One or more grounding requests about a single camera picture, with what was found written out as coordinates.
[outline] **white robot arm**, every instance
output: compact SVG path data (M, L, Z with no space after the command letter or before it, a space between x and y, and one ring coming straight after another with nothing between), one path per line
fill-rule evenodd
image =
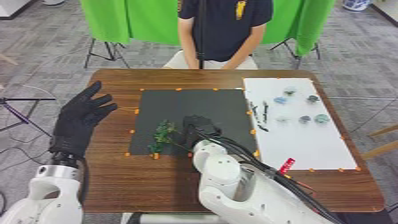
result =
M290 190L258 171L244 169L227 148L203 140L195 147L203 174L200 200L230 224L333 224Z
M0 224L81 224L79 169L67 165L42 166L29 187L29 197L13 205Z

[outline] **green toy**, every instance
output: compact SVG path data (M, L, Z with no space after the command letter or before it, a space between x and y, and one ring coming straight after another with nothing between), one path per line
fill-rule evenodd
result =
M164 120L159 124L157 132L154 134L155 143L148 146L154 155L159 155L163 153L168 144L177 145L187 150L187 148L173 140L175 133L180 133L177 129L177 124L170 122L170 120Z

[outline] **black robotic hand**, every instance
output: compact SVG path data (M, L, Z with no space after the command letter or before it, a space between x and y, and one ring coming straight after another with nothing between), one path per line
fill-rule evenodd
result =
M51 152L70 153L79 158L86 156L95 127L118 109L116 103L104 106L113 101L111 95L91 99L100 89L99 81L65 105L56 124Z

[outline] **person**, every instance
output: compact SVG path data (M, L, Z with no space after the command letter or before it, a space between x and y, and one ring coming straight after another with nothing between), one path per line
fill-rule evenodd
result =
M202 1L180 0L184 50L164 66L170 69L200 69ZM207 0L205 69L258 69L251 54L264 41L273 13L273 0Z

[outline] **green screen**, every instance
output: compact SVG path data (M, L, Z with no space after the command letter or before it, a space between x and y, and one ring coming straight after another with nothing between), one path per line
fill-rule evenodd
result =
M99 40L129 43L134 38L180 45L179 0L81 1ZM321 38L333 6L335 0L274 0L274 19L267 24L264 43L296 38L298 55L306 55Z

